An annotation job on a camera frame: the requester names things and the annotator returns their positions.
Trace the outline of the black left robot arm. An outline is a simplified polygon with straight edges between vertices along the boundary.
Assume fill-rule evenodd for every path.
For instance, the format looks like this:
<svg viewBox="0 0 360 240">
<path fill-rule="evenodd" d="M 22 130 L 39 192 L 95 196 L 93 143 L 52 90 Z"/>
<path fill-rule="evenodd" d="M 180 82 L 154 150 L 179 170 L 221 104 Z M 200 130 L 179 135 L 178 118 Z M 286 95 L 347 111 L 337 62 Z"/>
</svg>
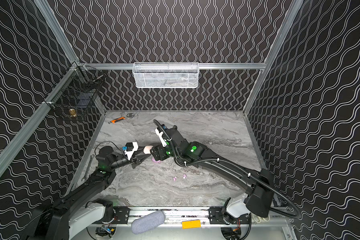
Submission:
<svg viewBox="0 0 360 240">
<path fill-rule="evenodd" d="M 111 222 L 115 214 L 109 201 L 91 198 L 105 190 L 115 179 L 116 169 L 137 167 L 151 155 L 152 146 L 136 147 L 127 143 L 124 153 L 105 146 L 96 156 L 98 166 L 89 178 L 65 197 L 33 210 L 22 240 L 70 240 L 94 222 Z"/>
</svg>

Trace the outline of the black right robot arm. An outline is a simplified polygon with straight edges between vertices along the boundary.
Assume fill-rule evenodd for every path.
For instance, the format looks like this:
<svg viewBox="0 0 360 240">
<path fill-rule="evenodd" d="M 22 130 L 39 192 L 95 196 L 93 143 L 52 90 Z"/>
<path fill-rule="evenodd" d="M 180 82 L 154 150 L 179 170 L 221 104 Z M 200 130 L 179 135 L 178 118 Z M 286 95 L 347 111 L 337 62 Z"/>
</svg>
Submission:
<svg viewBox="0 0 360 240">
<path fill-rule="evenodd" d="M 151 149 L 155 160 L 173 158 L 181 168 L 196 167 L 213 172 L 243 190 L 235 198 L 229 198 L 223 209 L 231 218 L 251 213 L 265 218 L 269 212 L 288 218 L 301 217 L 299 208 L 286 196 L 276 190 L 271 183 L 271 174 L 266 169 L 256 171 L 245 168 L 215 153 L 199 142 L 188 142 L 178 131 L 177 126 L 167 128 L 154 120 L 156 135 L 160 144 Z"/>
</svg>

